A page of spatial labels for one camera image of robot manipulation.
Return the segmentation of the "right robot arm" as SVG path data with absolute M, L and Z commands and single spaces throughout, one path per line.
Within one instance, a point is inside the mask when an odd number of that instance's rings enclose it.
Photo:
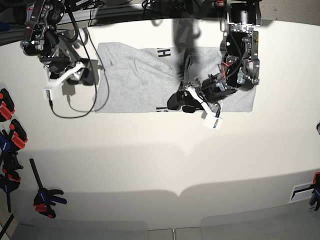
M 36 0 L 20 47 L 25 55 L 38 57 L 47 70 L 49 81 L 62 79 L 70 85 L 93 86 L 96 80 L 91 60 L 72 52 L 72 44 L 79 38 L 80 30 L 71 3 L 70 0 Z M 73 36 L 57 32 L 65 14 L 70 17 Z

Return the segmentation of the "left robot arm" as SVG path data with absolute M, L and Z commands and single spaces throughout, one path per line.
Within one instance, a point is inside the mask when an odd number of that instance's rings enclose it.
M 259 84 L 259 33 L 262 17 L 258 0 L 187 0 L 194 20 L 216 17 L 223 38 L 219 47 L 198 47 L 191 22 L 182 26 L 175 43 L 183 56 L 182 79 L 168 99 L 171 111 L 194 113 L 209 107 L 215 113 L 253 110 Z

